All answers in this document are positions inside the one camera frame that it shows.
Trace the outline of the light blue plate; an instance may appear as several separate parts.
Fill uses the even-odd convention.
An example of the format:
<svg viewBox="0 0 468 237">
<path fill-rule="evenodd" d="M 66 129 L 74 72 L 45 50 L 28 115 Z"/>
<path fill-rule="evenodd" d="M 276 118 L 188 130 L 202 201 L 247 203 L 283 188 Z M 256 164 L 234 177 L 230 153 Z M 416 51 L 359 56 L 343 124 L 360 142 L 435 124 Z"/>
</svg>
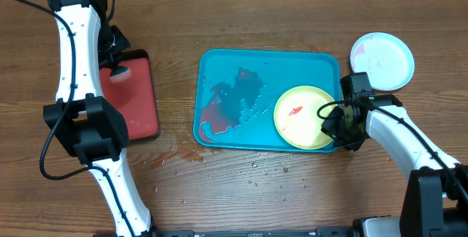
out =
<svg viewBox="0 0 468 237">
<path fill-rule="evenodd" d="M 365 72 L 373 89 L 395 91 L 406 86 L 415 72 L 411 50 L 398 37 L 372 32 L 360 37 L 350 51 L 353 72 Z"/>
</svg>

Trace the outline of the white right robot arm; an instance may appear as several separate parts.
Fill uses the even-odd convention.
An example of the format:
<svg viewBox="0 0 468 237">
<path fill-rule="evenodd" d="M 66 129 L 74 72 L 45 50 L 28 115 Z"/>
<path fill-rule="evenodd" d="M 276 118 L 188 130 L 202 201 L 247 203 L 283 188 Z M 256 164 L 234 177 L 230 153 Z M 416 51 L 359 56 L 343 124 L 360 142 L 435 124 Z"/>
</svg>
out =
<svg viewBox="0 0 468 237">
<path fill-rule="evenodd" d="M 340 80 L 343 99 L 328 102 L 321 130 L 336 147 L 377 141 L 407 178 L 397 217 L 355 219 L 348 236 L 466 236 L 467 166 L 438 148 L 392 94 L 376 94 L 365 72 Z"/>
</svg>

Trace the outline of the black-handled scrub brush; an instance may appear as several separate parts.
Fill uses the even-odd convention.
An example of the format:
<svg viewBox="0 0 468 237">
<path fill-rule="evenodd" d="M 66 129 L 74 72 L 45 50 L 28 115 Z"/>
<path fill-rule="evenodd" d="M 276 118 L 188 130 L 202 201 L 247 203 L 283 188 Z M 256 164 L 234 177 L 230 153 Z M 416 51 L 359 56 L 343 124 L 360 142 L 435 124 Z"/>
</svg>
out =
<svg viewBox="0 0 468 237">
<path fill-rule="evenodd" d="M 121 83 L 131 78 L 131 76 L 132 72 L 130 68 L 117 66 L 112 68 L 112 70 L 110 71 L 110 82 Z"/>
</svg>

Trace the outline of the yellow-green plate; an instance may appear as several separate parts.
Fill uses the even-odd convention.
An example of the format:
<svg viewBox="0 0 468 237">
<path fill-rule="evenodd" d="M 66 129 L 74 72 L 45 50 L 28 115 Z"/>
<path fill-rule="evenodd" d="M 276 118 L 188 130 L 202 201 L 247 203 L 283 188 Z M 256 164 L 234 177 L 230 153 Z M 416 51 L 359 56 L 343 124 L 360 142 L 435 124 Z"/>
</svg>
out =
<svg viewBox="0 0 468 237">
<path fill-rule="evenodd" d="M 297 86 L 280 96 L 273 111 L 273 122 L 280 136 L 291 146 L 318 150 L 333 139 L 321 131 L 323 119 L 319 108 L 335 99 L 326 91 L 313 86 Z"/>
</svg>

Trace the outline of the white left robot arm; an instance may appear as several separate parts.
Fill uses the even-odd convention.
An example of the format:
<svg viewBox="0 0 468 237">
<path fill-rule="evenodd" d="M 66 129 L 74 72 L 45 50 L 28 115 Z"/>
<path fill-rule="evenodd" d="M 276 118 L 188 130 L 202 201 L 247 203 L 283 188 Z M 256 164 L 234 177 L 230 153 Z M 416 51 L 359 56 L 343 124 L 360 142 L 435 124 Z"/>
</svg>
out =
<svg viewBox="0 0 468 237">
<path fill-rule="evenodd" d="M 107 0 L 48 0 L 59 29 L 61 72 L 56 101 L 43 108 L 50 127 L 71 157 L 98 183 L 113 215 L 115 236 L 156 236 L 151 212 L 141 200 L 127 159 L 124 117 L 105 99 L 99 71 L 120 67 L 128 39 L 109 24 Z"/>
</svg>

